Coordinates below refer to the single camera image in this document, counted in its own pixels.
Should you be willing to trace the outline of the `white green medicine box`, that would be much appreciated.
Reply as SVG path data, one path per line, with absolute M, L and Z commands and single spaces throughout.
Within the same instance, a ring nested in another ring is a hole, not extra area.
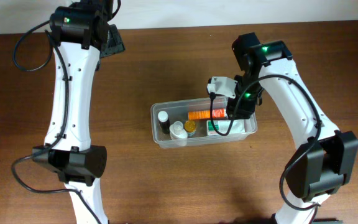
M 214 120 L 214 126 L 220 133 L 226 133 L 230 125 L 230 120 Z M 218 136 L 218 133 L 213 129 L 212 122 L 207 120 L 207 136 Z M 243 120 L 234 120 L 232 128 L 229 134 L 244 134 L 246 132 L 246 127 Z

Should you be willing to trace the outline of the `orange tube white cap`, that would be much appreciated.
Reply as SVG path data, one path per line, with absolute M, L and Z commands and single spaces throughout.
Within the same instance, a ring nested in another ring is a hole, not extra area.
M 210 111 L 210 110 L 201 110 L 201 111 L 189 111 L 188 112 L 188 119 L 189 120 L 210 119 L 211 116 L 213 117 L 213 119 L 226 118 L 227 113 L 226 113 L 226 110 L 223 109 L 223 108 L 221 108 L 221 109 L 212 109 L 212 111 Z

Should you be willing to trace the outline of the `small jar gold lid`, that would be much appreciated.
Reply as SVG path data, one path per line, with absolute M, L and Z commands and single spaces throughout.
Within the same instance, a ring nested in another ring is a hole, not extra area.
M 197 131 L 197 123 L 195 120 L 188 120 L 184 123 L 184 129 L 189 137 L 195 135 Z

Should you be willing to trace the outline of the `white squeeze bottle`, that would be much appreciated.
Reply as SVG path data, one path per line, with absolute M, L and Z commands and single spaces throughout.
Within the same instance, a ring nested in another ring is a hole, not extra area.
M 169 127 L 170 137 L 175 141 L 176 145 L 183 147 L 187 145 L 188 133 L 184 129 L 181 121 L 176 121 Z

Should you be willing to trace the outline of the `dark bottle white cap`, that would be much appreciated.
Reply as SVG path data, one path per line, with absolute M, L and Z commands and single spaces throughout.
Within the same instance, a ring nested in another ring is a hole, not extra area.
M 160 111 L 157 115 L 159 125 L 164 134 L 170 133 L 170 121 L 166 111 Z

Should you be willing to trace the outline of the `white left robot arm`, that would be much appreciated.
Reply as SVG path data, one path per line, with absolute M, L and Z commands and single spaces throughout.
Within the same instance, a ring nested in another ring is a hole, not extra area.
M 89 117 L 93 78 L 102 58 L 125 50 L 115 25 L 112 0 L 60 6 L 49 25 L 55 54 L 55 90 L 44 144 L 33 161 L 57 174 L 71 197 L 77 223 L 108 223 L 100 181 L 107 149 L 91 143 Z

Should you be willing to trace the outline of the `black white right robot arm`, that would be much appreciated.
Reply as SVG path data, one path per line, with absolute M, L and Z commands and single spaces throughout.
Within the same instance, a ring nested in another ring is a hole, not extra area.
M 255 33 L 243 34 L 232 43 L 232 50 L 244 74 L 234 78 L 229 117 L 249 118 L 266 91 L 296 147 L 279 180 L 284 204 L 271 222 L 312 223 L 321 204 L 349 183 L 358 140 L 352 131 L 340 131 L 318 106 L 283 41 L 262 44 Z

